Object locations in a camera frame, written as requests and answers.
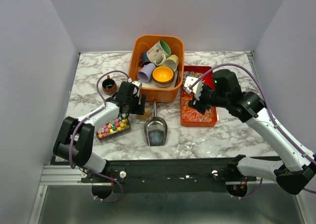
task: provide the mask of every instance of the dark blue mug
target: dark blue mug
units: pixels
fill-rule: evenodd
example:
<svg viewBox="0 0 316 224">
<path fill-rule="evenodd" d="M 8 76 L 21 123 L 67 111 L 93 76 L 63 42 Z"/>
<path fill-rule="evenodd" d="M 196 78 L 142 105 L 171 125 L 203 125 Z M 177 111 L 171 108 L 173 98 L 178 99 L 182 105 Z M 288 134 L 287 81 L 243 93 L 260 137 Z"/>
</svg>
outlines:
<svg viewBox="0 0 316 224">
<path fill-rule="evenodd" d="M 147 65 L 147 64 L 149 64 L 149 63 L 151 63 L 151 62 L 150 62 L 150 60 L 149 60 L 148 57 L 147 57 L 147 51 L 144 51 L 144 52 L 142 53 L 142 55 L 141 55 L 141 61 L 139 62 L 139 65 L 140 65 L 141 67 L 143 67 L 144 65 Z"/>
</svg>

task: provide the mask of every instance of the dark gray floor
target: dark gray floor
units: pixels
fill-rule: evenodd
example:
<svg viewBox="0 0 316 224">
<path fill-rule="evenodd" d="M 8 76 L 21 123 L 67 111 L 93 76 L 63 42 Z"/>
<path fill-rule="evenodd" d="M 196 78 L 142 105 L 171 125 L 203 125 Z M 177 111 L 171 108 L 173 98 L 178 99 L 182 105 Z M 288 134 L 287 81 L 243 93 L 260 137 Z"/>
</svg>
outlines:
<svg viewBox="0 0 316 224">
<path fill-rule="evenodd" d="M 264 184 L 247 200 L 226 193 L 127 194 L 107 204 L 91 187 L 49 187 L 41 224 L 303 224 L 294 196 Z"/>
</svg>

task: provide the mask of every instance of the yellow bowl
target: yellow bowl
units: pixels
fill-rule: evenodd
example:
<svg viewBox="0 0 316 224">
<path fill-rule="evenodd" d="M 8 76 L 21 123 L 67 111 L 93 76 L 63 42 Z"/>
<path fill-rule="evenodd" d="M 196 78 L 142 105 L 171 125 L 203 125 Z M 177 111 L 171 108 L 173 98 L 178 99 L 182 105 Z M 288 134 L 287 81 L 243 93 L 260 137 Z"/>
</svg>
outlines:
<svg viewBox="0 0 316 224">
<path fill-rule="evenodd" d="M 174 71 L 167 66 L 159 66 L 153 71 L 153 80 L 159 87 L 168 87 L 174 80 Z"/>
</svg>

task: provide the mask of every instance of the wall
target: wall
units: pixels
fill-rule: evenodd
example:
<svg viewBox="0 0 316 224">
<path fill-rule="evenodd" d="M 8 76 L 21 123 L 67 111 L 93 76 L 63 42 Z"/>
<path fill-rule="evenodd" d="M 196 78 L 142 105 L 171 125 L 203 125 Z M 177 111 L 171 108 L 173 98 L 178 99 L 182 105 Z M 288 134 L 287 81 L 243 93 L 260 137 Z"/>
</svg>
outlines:
<svg viewBox="0 0 316 224">
<path fill-rule="evenodd" d="M 316 152 L 316 1 L 284 0 L 255 51 L 255 64 L 273 112 Z M 316 190 L 316 178 L 308 188 Z M 310 223 L 316 196 L 303 192 Z"/>
<path fill-rule="evenodd" d="M 52 0 L 80 52 L 132 50 L 144 34 L 186 50 L 253 50 L 282 0 Z"/>
<path fill-rule="evenodd" d="M 78 62 L 50 0 L 0 0 L 0 220 L 28 223 Z"/>
</svg>

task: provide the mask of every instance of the mug handle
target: mug handle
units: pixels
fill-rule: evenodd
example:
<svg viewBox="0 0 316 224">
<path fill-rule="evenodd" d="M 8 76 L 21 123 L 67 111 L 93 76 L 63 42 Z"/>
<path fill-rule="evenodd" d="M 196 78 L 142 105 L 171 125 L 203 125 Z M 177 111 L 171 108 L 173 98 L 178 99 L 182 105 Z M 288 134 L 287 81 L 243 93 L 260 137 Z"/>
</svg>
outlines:
<svg viewBox="0 0 316 224">
<path fill-rule="evenodd" d="M 162 62 L 160 63 L 160 64 L 156 64 L 156 61 L 153 61 L 153 63 L 156 65 L 156 66 L 161 66 L 165 61 L 166 61 L 166 56 L 163 54 L 162 55 L 162 57 L 163 57 L 163 60 L 162 60 Z"/>
</svg>

